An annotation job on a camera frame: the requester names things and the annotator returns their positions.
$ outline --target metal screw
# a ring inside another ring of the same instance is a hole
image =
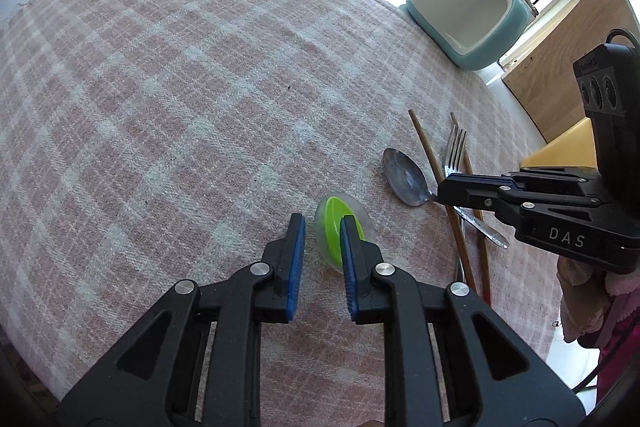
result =
[[[180,295],[188,295],[189,293],[194,291],[195,288],[196,285],[194,285],[193,281],[190,281],[188,279],[178,281],[174,286],[175,292],[179,293]]]
[[[449,289],[453,295],[457,295],[458,297],[464,297],[465,295],[469,295],[469,286],[467,286],[463,282],[454,282]]]
[[[251,265],[251,273],[254,275],[267,275],[269,273],[269,270],[271,269],[271,266],[269,266],[267,263],[255,263]]]
[[[376,264],[376,272],[380,275],[393,275],[396,271],[396,267],[389,263],[378,263]]]

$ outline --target small plastic bowl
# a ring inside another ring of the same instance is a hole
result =
[[[325,262],[340,273],[340,222],[344,216],[350,215],[356,218],[360,238],[373,243],[374,229],[369,214],[362,204],[345,192],[332,192],[322,198],[314,218],[318,251]]]

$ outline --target wooden panel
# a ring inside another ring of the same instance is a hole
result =
[[[640,36],[627,0],[580,0],[555,29],[505,77],[547,141],[584,117],[573,63],[604,42],[612,28]],[[614,42],[626,43],[625,39]]]

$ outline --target pink towel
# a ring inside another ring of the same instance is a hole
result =
[[[568,343],[603,330],[596,347],[607,345],[613,325],[629,317],[640,305],[640,269],[629,275],[617,275],[560,257],[558,280],[562,287],[562,333]]]
[[[640,314],[640,310],[636,308],[630,316],[616,324],[613,328],[609,343],[600,349],[600,361],[609,354],[609,351],[617,344],[620,336],[631,327],[638,314]],[[626,365],[631,360],[631,356],[638,351],[640,351],[640,323],[636,324],[629,338],[622,344],[618,352],[598,375],[596,395],[598,402],[607,394],[611,386],[625,370]]]

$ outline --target pink checkered tablecloth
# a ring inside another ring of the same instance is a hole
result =
[[[440,152],[454,111],[478,173],[532,152],[382,0],[34,0],[0,33],[0,78],[0,323],[58,397],[175,281],[226,279],[332,190],[367,207],[388,261],[446,285],[444,209],[403,206],[380,165],[396,146],[433,182],[409,108]],[[544,356],[555,256],[490,257],[495,310]],[[382,418],[380,328],[350,322],[313,227],[296,320],[263,333],[263,425]]]

